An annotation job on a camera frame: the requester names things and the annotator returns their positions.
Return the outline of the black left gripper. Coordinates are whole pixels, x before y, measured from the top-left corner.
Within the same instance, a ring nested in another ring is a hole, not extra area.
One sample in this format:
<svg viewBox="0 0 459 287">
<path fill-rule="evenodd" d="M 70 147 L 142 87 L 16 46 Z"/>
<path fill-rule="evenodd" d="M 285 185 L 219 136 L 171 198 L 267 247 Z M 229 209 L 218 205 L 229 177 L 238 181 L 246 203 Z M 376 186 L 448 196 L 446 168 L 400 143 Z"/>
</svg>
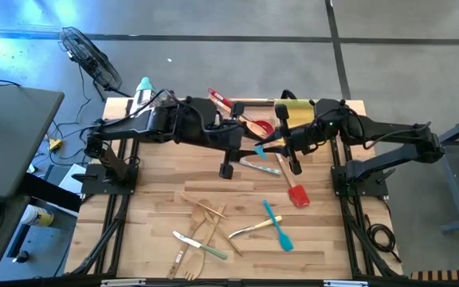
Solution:
<svg viewBox="0 0 459 287">
<path fill-rule="evenodd" d="M 206 135 L 208 147 L 225 151 L 218 172 L 218 175 L 223 179 L 231 179 L 233 177 L 232 162 L 239 162 L 240 159 L 246 156 L 257 155 L 256 151 L 239 150 L 241 148 L 242 134 L 246 128 L 246 123 L 241 121 L 244 111 L 245 105 L 242 102 L 235 102 L 231 108 L 232 120 L 223 120 L 219 125 L 212 125 L 202 129 Z"/>
</svg>

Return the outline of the red silicone spatula wooden handle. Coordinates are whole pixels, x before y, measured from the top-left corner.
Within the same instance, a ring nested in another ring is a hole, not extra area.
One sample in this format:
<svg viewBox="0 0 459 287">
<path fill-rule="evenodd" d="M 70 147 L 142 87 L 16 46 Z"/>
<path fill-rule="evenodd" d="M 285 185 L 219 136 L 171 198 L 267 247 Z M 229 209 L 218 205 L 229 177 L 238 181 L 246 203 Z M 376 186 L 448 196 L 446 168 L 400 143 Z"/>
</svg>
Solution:
<svg viewBox="0 0 459 287">
<path fill-rule="evenodd" d="M 293 205 L 299 208 L 308 206 L 310 204 L 310 200 L 304 187 L 302 185 L 296 184 L 293 174 L 289 170 L 289 167 L 284 161 L 283 157 L 280 154 L 276 154 L 276 158 L 289 184 L 288 196 Z"/>
</svg>

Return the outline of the wooden spoon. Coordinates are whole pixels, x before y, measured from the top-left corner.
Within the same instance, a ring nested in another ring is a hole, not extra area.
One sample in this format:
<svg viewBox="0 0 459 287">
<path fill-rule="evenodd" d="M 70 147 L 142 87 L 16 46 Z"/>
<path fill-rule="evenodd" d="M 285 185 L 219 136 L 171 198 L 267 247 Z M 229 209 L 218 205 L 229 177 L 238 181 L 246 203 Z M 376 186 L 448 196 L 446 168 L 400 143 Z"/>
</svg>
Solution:
<svg viewBox="0 0 459 287">
<path fill-rule="evenodd" d="M 205 215 L 204 211 L 200 206 L 195 206 L 193 208 L 192 214 L 190 216 L 190 227 L 189 230 L 186 232 L 186 235 L 189 237 L 192 237 L 195 233 L 195 231 L 202 225 L 202 223 L 205 221 Z M 175 260 L 173 262 L 173 265 L 170 267 L 168 273 L 167 273 L 167 278 L 168 279 L 174 279 L 175 274 L 179 270 L 179 266 L 183 260 L 183 257 L 187 251 L 188 244 L 187 243 L 182 243 L 180 246 L 180 250 L 177 253 Z"/>
</svg>

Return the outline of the pale green handled knife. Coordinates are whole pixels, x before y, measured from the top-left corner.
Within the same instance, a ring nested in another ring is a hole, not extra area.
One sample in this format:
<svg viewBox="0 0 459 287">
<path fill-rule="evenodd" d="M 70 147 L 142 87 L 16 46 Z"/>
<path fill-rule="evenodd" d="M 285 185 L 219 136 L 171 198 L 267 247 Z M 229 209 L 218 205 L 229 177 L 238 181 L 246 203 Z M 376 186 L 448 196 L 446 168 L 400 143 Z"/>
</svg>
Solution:
<svg viewBox="0 0 459 287">
<path fill-rule="evenodd" d="M 193 246 L 197 249 L 202 249 L 202 250 L 205 250 L 206 252 L 210 253 L 210 254 L 213 254 L 214 256 L 216 256 L 217 258 L 220 258 L 222 260 L 226 260 L 227 259 L 227 254 L 220 251 L 220 250 L 217 250 L 215 248 L 212 248 L 210 246 L 207 246 L 205 244 L 202 244 L 198 241 L 195 241 L 194 239 L 192 238 L 189 238 L 177 231 L 173 231 L 172 234 L 179 240 L 181 240 L 182 242 L 185 242 L 187 243 L 188 245 L 190 246 Z"/>
</svg>

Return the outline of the wooden fork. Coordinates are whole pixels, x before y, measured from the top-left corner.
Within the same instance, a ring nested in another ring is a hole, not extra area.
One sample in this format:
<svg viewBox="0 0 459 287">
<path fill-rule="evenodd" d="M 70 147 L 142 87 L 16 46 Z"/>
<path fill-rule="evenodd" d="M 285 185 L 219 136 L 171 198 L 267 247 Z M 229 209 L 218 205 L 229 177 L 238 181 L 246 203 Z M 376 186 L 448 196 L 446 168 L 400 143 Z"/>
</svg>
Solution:
<svg viewBox="0 0 459 287">
<path fill-rule="evenodd" d="M 205 211 L 205 217 L 208 228 L 202 240 L 202 243 L 208 245 L 216 230 L 214 223 L 218 223 L 220 217 L 208 210 Z M 199 277 L 205 263 L 205 257 L 206 251 L 202 248 L 196 249 L 195 252 L 191 254 L 190 258 L 186 262 L 186 268 L 184 273 L 184 276 L 188 281 L 193 281 L 194 279 L 197 279 Z"/>
</svg>

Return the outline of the yellow plastic bin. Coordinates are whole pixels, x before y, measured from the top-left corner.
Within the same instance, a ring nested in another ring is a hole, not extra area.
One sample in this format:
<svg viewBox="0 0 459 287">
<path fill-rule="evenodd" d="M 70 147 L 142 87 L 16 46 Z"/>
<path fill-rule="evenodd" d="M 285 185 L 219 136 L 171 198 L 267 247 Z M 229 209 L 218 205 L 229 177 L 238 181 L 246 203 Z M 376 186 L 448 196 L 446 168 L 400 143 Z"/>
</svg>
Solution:
<svg viewBox="0 0 459 287">
<path fill-rule="evenodd" d="M 314 120 L 314 109 L 309 100 L 279 99 L 274 105 L 283 104 L 288 109 L 288 126 L 294 128 L 302 124 L 311 123 Z"/>
</svg>

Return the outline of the all metal table knife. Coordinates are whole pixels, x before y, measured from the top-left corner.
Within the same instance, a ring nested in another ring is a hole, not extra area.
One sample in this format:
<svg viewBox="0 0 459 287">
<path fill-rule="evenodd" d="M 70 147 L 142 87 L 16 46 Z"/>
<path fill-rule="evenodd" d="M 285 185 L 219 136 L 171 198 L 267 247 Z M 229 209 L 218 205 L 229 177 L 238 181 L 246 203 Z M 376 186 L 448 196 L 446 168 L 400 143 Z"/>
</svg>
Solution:
<svg viewBox="0 0 459 287">
<path fill-rule="evenodd" d="M 281 175 L 281 171 L 280 170 L 277 170 L 277 169 L 274 169 L 274 168 L 270 168 L 270 167 L 264 167 L 264 166 L 255 165 L 255 164 L 252 164 L 252 163 L 250 163 L 248 161 L 245 161 L 243 159 L 241 159 L 238 163 L 241 164 L 242 166 L 250 167 L 252 169 L 259 170 L 259 171 L 264 171 L 264 172 L 267 172 L 269 174 Z"/>
</svg>

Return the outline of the clear plastic bin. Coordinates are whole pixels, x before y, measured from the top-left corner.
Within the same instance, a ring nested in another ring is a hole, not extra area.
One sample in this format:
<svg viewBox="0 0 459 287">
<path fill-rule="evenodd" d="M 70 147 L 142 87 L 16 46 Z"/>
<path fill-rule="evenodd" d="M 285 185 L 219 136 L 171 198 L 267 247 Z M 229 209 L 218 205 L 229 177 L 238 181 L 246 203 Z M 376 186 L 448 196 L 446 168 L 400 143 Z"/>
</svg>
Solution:
<svg viewBox="0 0 459 287">
<path fill-rule="evenodd" d="M 274 127 L 274 130 L 275 130 L 275 126 L 273 125 L 273 115 L 272 115 L 272 107 L 271 106 L 256 106 L 256 105 L 252 105 L 252 104 L 246 103 L 244 101 L 239 101 L 239 100 L 234 101 L 234 103 L 235 102 L 242 102 L 245 105 L 245 111 L 244 111 L 243 114 L 246 114 L 247 116 L 250 116 L 253 120 L 267 121 Z M 216 104 L 215 104 L 215 106 L 216 106 L 217 110 L 222 113 L 222 115 L 223 115 L 223 117 L 225 119 L 231 120 L 231 116 L 228 116 Z M 248 129 L 247 126 L 245 128 L 245 132 L 243 133 L 243 136 L 245 138 L 247 138 L 247 139 L 250 139 L 250 140 L 256 140 L 256 141 L 264 140 L 260 136 L 257 136 L 253 132 L 251 132 Z"/>
</svg>

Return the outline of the metal box grater teal ends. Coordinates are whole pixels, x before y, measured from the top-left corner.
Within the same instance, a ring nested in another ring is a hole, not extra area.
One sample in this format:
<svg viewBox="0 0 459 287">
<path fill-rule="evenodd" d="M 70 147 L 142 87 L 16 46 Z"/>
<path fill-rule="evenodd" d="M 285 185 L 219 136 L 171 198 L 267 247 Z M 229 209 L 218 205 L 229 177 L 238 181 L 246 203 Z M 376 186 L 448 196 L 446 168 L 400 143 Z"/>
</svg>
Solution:
<svg viewBox="0 0 459 287">
<path fill-rule="evenodd" d="M 155 98 L 156 93 L 157 90 L 150 79 L 148 77 L 143 77 L 135 90 L 129 113 L 132 114 L 133 117 L 136 117 L 147 109 L 155 107 L 159 101 Z"/>
</svg>

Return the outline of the white edge bar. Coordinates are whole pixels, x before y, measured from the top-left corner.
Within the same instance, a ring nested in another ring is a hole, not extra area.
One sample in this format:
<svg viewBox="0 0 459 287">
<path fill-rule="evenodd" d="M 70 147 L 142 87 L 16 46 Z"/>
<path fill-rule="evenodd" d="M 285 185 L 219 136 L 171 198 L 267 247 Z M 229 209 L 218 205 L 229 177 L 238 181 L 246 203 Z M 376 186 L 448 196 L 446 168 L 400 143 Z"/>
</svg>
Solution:
<svg viewBox="0 0 459 287">
<path fill-rule="evenodd" d="M 143 287 L 146 284 L 145 278 L 116 278 L 102 280 L 100 287 Z"/>
<path fill-rule="evenodd" d="M 370 287 L 367 281 L 325 280 L 323 287 Z"/>
</svg>

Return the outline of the white paper sheet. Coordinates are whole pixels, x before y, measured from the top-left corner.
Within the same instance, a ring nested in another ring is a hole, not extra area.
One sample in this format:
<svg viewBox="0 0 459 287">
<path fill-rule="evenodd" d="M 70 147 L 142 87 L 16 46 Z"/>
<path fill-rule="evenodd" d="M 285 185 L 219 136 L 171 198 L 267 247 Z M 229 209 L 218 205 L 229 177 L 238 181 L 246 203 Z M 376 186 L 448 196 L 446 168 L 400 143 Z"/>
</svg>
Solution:
<svg viewBox="0 0 459 287">
<path fill-rule="evenodd" d="M 65 177 L 61 180 L 59 187 L 74 193 L 76 195 L 81 194 L 82 183 L 73 178 L 74 174 L 84 174 L 86 168 L 81 165 L 73 164 L 67 171 Z"/>
</svg>

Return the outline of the orange black striped bar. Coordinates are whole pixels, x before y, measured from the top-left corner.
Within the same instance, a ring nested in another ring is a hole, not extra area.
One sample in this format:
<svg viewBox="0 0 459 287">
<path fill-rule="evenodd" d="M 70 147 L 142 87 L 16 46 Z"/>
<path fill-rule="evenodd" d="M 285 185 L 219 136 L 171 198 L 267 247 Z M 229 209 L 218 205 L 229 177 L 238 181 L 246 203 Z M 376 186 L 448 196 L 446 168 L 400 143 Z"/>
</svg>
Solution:
<svg viewBox="0 0 459 287">
<path fill-rule="evenodd" d="M 410 278 L 419 281 L 459 281 L 459 269 L 414 271 Z"/>
</svg>

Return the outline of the white yellow canister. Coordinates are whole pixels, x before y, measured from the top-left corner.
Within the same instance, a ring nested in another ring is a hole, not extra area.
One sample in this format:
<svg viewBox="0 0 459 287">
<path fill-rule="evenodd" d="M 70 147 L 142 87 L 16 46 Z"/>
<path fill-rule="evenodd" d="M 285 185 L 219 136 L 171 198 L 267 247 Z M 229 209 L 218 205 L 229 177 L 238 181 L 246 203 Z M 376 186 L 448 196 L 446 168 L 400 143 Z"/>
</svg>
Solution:
<svg viewBox="0 0 459 287">
<path fill-rule="evenodd" d="M 42 207 L 28 205 L 20 220 L 21 224 L 28 226 L 47 227 L 53 223 L 54 215 Z"/>
</svg>

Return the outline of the cream handled knife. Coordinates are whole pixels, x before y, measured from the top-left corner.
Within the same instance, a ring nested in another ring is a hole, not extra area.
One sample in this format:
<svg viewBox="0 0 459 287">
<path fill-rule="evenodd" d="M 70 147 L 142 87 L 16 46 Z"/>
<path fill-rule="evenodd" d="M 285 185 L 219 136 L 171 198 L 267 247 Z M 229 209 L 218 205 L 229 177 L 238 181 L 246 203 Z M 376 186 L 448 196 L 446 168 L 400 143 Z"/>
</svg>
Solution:
<svg viewBox="0 0 459 287">
<path fill-rule="evenodd" d="M 260 229 L 262 227 L 271 226 L 273 224 L 274 224 L 274 221 L 272 219 L 268 219 L 268 220 L 263 221 L 261 223 L 258 223 L 256 225 L 247 226 L 246 228 L 237 230 L 237 231 L 233 232 L 232 234 L 230 234 L 229 238 L 234 238 L 234 237 L 236 237 L 238 235 L 241 235 L 241 234 L 244 234 L 244 233 L 248 233 L 248 232 L 250 232 L 252 230 L 257 230 L 257 229 Z"/>
</svg>

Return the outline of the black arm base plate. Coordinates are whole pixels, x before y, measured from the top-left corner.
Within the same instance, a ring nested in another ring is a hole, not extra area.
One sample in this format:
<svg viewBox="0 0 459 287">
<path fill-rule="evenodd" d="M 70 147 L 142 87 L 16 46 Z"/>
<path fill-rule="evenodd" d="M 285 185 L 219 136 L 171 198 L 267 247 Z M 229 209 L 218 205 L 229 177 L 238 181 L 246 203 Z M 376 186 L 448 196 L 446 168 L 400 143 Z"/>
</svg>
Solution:
<svg viewBox="0 0 459 287">
<path fill-rule="evenodd" d="M 123 176 L 103 164 L 89 164 L 84 174 L 76 173 L 71 177 L 82 184 L 81 192 L 87 195 L 130 195 L 135 191 L 139 168 L 130 166 Z"/>
<path fill-rule="evenodd" d="M 389 171 L 377 171 L 363 179 L 346 179 L 346 169 L 343 166 L 331 168 L 331 178 L 334 193 L 339 197 L 354 196 L 388 196 L 386 179 L 396 171 L 395 168 Z"/>
</svg>

